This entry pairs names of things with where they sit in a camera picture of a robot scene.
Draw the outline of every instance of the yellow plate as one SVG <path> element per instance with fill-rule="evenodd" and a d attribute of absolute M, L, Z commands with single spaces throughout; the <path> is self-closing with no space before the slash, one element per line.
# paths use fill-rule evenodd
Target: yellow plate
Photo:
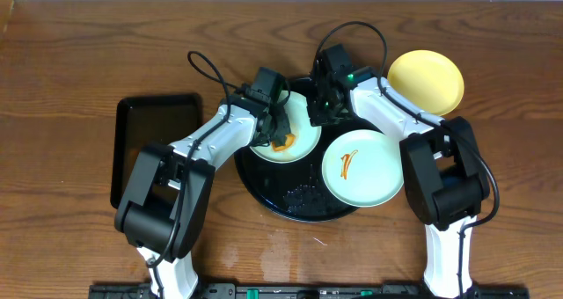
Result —
<path fill-rule="evenodd" d="M 436 115 L 451 112 L 464 96 L 464 79 L 456 64 L 432 51 L 401 55 L 389 68 L 387 80 L 420 109 Z"/>

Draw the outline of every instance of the white plate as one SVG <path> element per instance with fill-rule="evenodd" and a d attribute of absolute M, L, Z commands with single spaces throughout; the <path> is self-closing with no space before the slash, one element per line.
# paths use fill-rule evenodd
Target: white plate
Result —
<path fill-rule="evenodd" d="M 344 179 L 345 155 L 349 155 Z M 398 143 L 372 130 L 341 135 L 326 149 L 323 180 L 339 200 L 356 207 L 373 207 L 391 199 L 403 186 Z"/>
<path fill-rule="evenodd" d="M 281 91 L 279 100 L 288 96 Z M 307 98 L 297 92 L 291 92 L 288 103 L 283 106 L 288 114 L 291 134 L 296 136 L 294 143 L 285 150 L 274 151 L 272 146 L 256 146 L 251 150 L 268 162 L 286 164 L 295 162 L 311 153 L 320 138 L 321 127 L 312 127 L 307 113 Z"/>

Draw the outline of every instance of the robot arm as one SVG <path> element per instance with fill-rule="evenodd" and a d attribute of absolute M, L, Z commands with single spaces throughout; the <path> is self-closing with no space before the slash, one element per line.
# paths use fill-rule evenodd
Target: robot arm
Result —
<path fill-rule="evenodd" d="M 464 224 L 476 221 L 481 201 L 488 196 L 486 175 L 464 147 L 457 146 L 442 131 L 416 120 L 391 102 L 380 91 L 374 71 L 356 68 L 342 45 L 323 51 L 318 69 L 321 99 L 311 102 L 311 123 L 337 123 L 355 115 L 398 142 L 406 197 L 413 212 L 426 224 L 428 263 L 424 281 L 436 296 L 457 297 L 459 232 Z M 385 78 L 381 79 L 381 85 L 404 108 L 419 113 L 436 126 L 447 125 L 477 148 L 466 120 L 445 121 L 425 113 L 397 93 Z M 317 105 L 329 106 L 323 109 Z M 435 160 L 451 156 L 455 163 L 445 170 L 438 169 Z M 472 285 L 468 265 L 470 237 L 471 230 L 466 230 L 462 265 L 464 292 Z"/>
<path fill-rule="evenodd" d="M 276 107 L 285 83 L 278 73 L 262 68 L 243 96 L 230 96 L 227 121 L 223 118 L 228 105 L 223 102 L 217 114 L 190 136 L 168 146 L 151 144 L 139 153 L 115 216 L 115 228 L 149 261 L 164 252 L 176 210 L 182 208 L 171 250 L 156 269 L 150 270 L 154 294 L 162 288 L 166 298 L 189 298 L 194 292 L 198 277 L 190 251 L 201 233 L 215 171 L 235 151 L 252 142 L 285 142 L 289 124 L 283 124 L 285 112 Z M 199 146 L 187 162 L 195 140 L 199 140 Z M 187 196 L 179 206 L 177 198 L 166 199 L 161 193 L 169 187 L 178 191 L 184 172 L 189 172 Z"/>
<path fill-rule="evenodd" d="M 414 113 L 422 113 L 422 116 L 425 119 L 430 120 L 437 125 L 444 120 L 443 118 L 433 114 L 422 112 L 421 109 L 394 91 L 386 79 L 382 78 L 382 84 L 387 88 L 387 91 L 395 100 L 400 102 L 403 106 L 410 108 Z M 434 129 L 417 121 L 412 116 L 393 105 L 392 102 L 386 98 L 377 87 L 377 79 L 375 77 L 359 83 L 352 91 L 350 91 L 350 100 L 356 115 L 374 124 L 381 130 L 382 133 L 395 139 L 397 142 L 402 142 L 407 139 L 409 135 L 424 135 Z M 404 153 L 405 150 L 406 148 L 403 146 L 402 154 L 408 155 Z M 429 159 L 438 159 L 441 157 L 442 152 L 436 151 L 432 153 L 431 157 L 426 157 L 426 160 L 428 161 Z M 411 185 L 411 183 L 406 182 L 406 188 Z M 475 222 L 475 220 L 476 216 L 466 216 L 461 220 L 451 223 L 447 229 L 444 229 L 442 226 L 441 230 L 439 230 L 434 224 L 426 225 L 428 262 L 427 268 L 424 272 L 424 281 L 432 294 L 443 298 L 454 298 L 459 295 L 457 282 L 457 265 L 460 243 L 459 231 L 462 225 L 469 222 Z M 470 237 L 471 229 L 465 231 L 464 258 L 462 265 L 462 283 L 464 292 L 472 285 L 468 265 Z"/>

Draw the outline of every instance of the wooden table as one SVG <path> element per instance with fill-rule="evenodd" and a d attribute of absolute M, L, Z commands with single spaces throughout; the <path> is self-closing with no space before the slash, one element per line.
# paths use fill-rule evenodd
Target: wooden table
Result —
<path fill-rule="evenodd" d="M 361 1 L 16 2 L 0 43 L 3 296 L 84 298 L 92 283 L 147 280 L 109 203 L 121 98 L 197 91 L 208 120 L 223 93 L 189 67 L 188 49 L 235 83 L 259 66 L 303 74 L 325 33 L 351 19 L 381 28 L 390 61 L 430 49 L 464 74 L 448 117 L 470 120 L 502 197 L 474 230 L 473 279 L 563 296 L 563 4 Z M 379 65 L 374 34 L 335 40 Z M 254 200 L 232 159 L 193 255 L 201 276 L 240 283 L 419 281 L 426 265 L 404 194 L 334 222 L 291 222 Z"/>

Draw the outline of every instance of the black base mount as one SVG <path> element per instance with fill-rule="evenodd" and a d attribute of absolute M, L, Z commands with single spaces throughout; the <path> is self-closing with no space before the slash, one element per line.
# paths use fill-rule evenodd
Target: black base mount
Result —
<path fill-rule="evenodd" d="M 156 298 L 150 284 L 138 286 L 90 286 L 89 299 Z M 243 286 L 229 283 L 200 284 L 192 299 L 417 299 L 438 298 L 420 284 L 385 284 L 381 287 Z M 473 286 L 466 299 L 529 299 L 526 288 Z"/>

